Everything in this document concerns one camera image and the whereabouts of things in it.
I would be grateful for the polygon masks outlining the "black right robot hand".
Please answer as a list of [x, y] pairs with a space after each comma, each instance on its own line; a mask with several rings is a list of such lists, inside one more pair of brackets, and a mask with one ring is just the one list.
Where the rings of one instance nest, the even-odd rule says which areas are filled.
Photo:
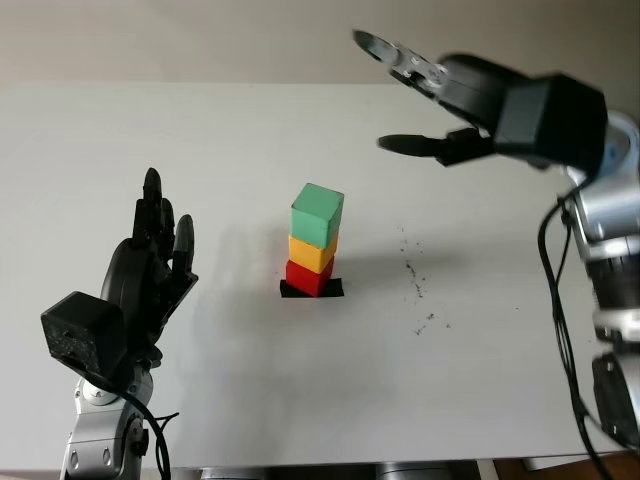
[[525, 76], [470, 54], [448, 54], [431, 62], [401, 44], [354, 29], [352, 38], [364, 52], [388, 68], [398, 82], [417, 91], [467, 122], [441, 139], [423, 135], [382, 136], [377, 145], [400, 155], [433, 158], [445, 167], [496, 153], [493, 136], [508, 89]]

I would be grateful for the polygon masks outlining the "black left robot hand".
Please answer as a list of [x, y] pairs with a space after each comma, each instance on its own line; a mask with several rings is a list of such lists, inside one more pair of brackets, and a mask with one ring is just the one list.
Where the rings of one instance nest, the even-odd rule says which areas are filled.
[[192, 217], [174, 218], [161, 177], [149, 168], [136, 201], [132, 234], [116, 247], [101, 290], [101, 298], [123, 313], [127, 351], [135, 362], [160, 366], [156, 343], [198, 281], [192, 271], [194, 253]]

